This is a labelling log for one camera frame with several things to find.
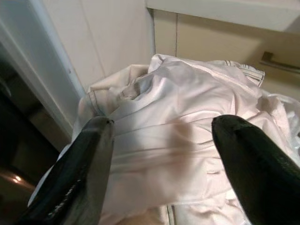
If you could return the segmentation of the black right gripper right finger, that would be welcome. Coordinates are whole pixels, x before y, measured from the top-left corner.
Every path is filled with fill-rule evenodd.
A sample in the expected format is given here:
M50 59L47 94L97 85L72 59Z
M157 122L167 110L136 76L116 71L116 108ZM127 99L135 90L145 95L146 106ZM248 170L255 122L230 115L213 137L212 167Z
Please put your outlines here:
M251 224L300 223L300 168L259 127L235 115L213 119L212 137Z

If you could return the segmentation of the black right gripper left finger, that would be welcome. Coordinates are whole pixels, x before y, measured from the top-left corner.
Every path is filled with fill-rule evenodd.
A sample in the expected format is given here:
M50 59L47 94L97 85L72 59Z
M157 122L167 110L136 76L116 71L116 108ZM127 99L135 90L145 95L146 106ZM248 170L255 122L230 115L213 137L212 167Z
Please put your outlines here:
M90 119L53 165L17 225L96 225L113 153L114 122Z

